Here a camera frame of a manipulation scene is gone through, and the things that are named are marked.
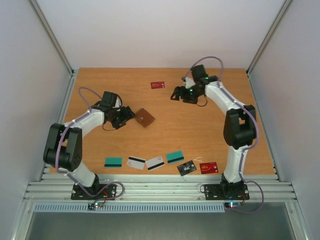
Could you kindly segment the brown leather card holder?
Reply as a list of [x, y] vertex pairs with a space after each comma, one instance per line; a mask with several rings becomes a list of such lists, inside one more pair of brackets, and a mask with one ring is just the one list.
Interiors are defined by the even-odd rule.
[[155, 121], [155, 118], [144, 108], [139, 109], [135, 113], [134, 119], [144, 128], [147, 128]]

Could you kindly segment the black VIP card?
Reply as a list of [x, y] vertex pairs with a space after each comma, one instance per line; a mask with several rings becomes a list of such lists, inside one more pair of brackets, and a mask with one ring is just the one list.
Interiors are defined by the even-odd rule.
[[190, 174], [190, 173], [196, 171], [197, 167], [194, 164], [194, 162], [192, 160], [190, 160], [190, 161], [187, 161], [181, 165], [178, 165], [177, 170], [178, 170], [179, 174], [183, 177], [187, 174]]

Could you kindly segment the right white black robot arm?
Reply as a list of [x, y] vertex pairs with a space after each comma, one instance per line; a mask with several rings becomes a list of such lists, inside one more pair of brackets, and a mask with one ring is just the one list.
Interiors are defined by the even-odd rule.
[[245, 191], [243, 165], [247, 152], [259, 136], [256, 109], [237, 100], [215, 75], [209, 76], [202, 64], [190, 69], [192, 77], [184, 76], [183, 86], [175, 87], [171, 100], [198, 103], [200, 96], [211, 99], [224, 113], [223, 138], [228, 145], [227, 164], [217, 192], [231, 199]]

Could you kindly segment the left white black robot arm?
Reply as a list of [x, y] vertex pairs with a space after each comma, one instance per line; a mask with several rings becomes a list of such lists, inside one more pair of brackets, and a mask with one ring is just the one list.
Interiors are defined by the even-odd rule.
[[107, 122], [118, 130], [134, 117], [135, 113], [129, 106], [123, 106], [118, 94], [105, 91], [100, 100], [89, 104], [88, 110], [79, 117], [50, 126], [43, 161], [57, 173], [69, 177], [89, 199], [96, 199], [103, 189], [98, 175], [83, 163], [83, 138]]

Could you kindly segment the teal card left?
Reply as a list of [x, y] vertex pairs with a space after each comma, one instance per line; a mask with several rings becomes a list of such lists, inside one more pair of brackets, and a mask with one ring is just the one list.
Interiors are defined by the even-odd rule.
[[105, 168], [121, 168], [123, 163], [122, 157], [106, 157], [104, 167]]

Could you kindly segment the white card left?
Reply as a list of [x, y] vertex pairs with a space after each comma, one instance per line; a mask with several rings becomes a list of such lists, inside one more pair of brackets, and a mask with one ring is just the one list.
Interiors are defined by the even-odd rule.
[[136, 156], [129, 156], [126, 165], [130, 168], [143, 170], [146, 160]]

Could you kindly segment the white card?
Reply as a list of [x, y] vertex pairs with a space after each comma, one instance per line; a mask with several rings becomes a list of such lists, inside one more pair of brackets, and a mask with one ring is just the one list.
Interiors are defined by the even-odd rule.
[[148, 171], [152, 171], [157, 168], [163, 167], [165, 165], [165, 162], [164, 162], [162, 156], [157, 156], [157, 157], [154, 157], [154, 158], [147, 160], [145, 162], [145, 165], [146, 165]]
[[129, 156], [126, 165], [130, 168], [143, 170], [146, 160], [136, 156]]

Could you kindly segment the white card right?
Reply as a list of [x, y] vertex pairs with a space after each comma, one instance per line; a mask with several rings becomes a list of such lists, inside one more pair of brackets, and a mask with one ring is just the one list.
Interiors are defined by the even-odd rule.
[[145, 162], [145, 165], [146, 165], [148, 171], [152, 171], [157, 168], [163, 167], [165, 165], [165, 162], [164, 162], [162, 156], [157, 156], [157, 157], [154, 157], [154, 158], [147, 160]]

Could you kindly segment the red VIP card near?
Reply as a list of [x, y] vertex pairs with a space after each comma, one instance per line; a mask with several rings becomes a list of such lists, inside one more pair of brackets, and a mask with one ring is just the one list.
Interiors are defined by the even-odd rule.
[[200, 173], [205, 174], [217, 174], [219, 172], [216, 162], [204, 162], [199, 164]]

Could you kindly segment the left small circuit board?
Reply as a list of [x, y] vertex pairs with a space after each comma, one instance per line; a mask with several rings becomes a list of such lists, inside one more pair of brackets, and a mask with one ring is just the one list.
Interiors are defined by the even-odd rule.
[[89, 203], [87, 205], [87, 209], [89, 211], [95, 211], [95, 210], [97, 210], [99, 208], [102, 208], [103, 206], [104, 206], [104, 204], [102, 202]]

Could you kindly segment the small circuit board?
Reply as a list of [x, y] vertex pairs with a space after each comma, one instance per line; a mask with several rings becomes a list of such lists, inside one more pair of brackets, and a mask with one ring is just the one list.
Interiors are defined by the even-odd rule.
[[230, 202], [225, 202], [224, 203], [224, 207], [225, 208], [229, 208], [229, 209], [239, 208], [241, 206], [242, 206], [241, 202], [230, 201]]
[[97, 210], [99, 208], [102, 208], [103, 206], [104, 206], [104, 204], [102, 202], [89, 203], [87, 205], [87, 209], [89, 211], [95, 211], [95, 210]]

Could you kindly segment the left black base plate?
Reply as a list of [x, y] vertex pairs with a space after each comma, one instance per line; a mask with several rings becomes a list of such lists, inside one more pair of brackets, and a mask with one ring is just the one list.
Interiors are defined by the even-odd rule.
[[108, 200], [113, 200], [117, 193], [117, 185], [111, 184], [106, 187], [102, 192], [98, 193], [105, 185], [104, 184], [94, 184], [92, 187], [84, 187], [84, 189], [89, 193], [87, 194], [79, 185], [73, 185], [71, 191], [71, 200], [98, 200], [107, 198]]

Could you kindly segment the left aluminium corner post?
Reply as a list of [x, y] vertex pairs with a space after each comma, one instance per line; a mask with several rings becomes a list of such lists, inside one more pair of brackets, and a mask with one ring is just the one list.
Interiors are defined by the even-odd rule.
[[39, 22], [41, 23], [42, 27], [44, 28], [46, 34], [48, 35], [50, 41], [52, 42], [54, 48], [56, 49], [59, 57], [61, 58], [62, 62], [64, 63], [68, 73], [72, 76], [74, 73], [74, 69], [72, 68], [69, 60], [67, 59], [61, 45], [58, 42], [47, 18], [45, 17], [44, 12], [42, 11], [39, 3], [36, 0], [28, 0], [31, 7], [33, 8], [35, 14], [37, 15]]

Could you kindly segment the aluminium corner post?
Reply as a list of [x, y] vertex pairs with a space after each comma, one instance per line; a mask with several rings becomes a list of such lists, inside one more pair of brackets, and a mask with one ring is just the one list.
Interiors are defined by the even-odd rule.
[[74, 69], [72, 68], [69, 60], [67, 59], [61, 45], [58, 42], [47, 18], [45, 17], [44, 12], [42, 11], [39, 3], [36, 0], [28, 0], [31, 7], [33, 8], [35, 14], [37, 15], [39, 22], [41, 23], [42, 27], [44, 28], [46, 34], [48, 35], [50, 41], [52, 42], [54, 48], [56, 49], [59, 57], [61, 58], [62, 62], [64, 63], [68, 73], [72, 76], [74, 73]]
[[254, 67], [258, 63], [259, 59], [261, 58], [262, 54], [266, 50], [268, 44], [272, 40], [274, 34], [276, 33], [278, 27], [280, 26], [281, 22], [283, 21], [284, 17], [286, 16], [287, 12], [289, 11], [293, 0], [284, 0], [281, 4], [277, 14], [275, 15], [270, 27], [268, 28], [266, 35], [264, 36], [261, 44], [259, 45], [252, 61], [250, 62], [246, 74], [249, 77], [251, 72], [253, 71]]

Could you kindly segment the right aluminium corner post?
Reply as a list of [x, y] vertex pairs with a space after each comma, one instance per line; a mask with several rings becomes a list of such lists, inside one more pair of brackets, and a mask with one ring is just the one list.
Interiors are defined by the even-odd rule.
[[266, 35], [264, 36], [261, 44], [259, 45], [252, 61], [250, 62], [246, 74], [249, 77], [251, 72], [253, 71], [254, 67], [258, 63], [259, 59], [261, 58], [262, 54], [266, 50], [268, 44], [272, 40], [274, 34], [276, 33], [278, 27], [280, 26], [281, 22], [283, 21], [284, 17], [286, 16], [287, 12], [289, 11], [293, 0], [284, 0], [281, 4], [277, 14], [275, 15], [270, 27], [268, 28]]

